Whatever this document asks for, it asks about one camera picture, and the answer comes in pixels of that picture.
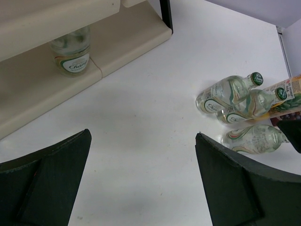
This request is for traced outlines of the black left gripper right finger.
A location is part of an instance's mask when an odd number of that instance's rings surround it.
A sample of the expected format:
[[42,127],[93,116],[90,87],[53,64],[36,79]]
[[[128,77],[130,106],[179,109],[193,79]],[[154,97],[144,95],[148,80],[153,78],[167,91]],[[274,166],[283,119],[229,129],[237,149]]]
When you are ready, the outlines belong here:
[[205,134],[196,155],[214,226],[299,226],[300,175],[236,153]]

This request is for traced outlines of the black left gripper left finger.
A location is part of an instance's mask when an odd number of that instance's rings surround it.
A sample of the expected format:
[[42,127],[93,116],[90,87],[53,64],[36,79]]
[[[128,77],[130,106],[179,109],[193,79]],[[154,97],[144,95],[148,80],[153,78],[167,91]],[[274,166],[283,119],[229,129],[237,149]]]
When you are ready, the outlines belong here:
[[2,226],[66,226],[91,146],[85,129],[0,164]]

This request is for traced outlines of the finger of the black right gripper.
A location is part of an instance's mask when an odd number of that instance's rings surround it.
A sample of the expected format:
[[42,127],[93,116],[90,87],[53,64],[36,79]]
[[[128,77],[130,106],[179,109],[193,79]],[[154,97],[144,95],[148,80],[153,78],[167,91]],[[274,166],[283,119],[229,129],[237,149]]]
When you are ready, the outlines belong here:
[[279,121],[277,123],[279,129],[285,134],[294,149],[301,152],[301,121]]

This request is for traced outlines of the glass bottle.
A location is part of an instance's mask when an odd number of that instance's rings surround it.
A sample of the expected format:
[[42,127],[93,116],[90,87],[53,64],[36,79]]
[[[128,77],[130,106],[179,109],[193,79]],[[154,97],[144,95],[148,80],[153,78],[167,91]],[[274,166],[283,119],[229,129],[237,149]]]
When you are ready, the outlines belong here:
[[90,27],[85,26],[49,42],[58,70],[69,77],[82,75],[90,60]]
[[281,130],[264,124],[231,130],[221,137],[222,145],[240,154],[271,153],[288,142]]
[[272,93],[252,89],[244,101],[217,112],[216,118],[225,124],[255,119],[267,113],[275,102],[286,99],[287,92],[282,87],[275,89]]
[[196,98],[196,106],[203,113],[217,113],[241,103],[251,89],[263,84],[263,76],[253,72],[246,77],[232,75],[203,90]]

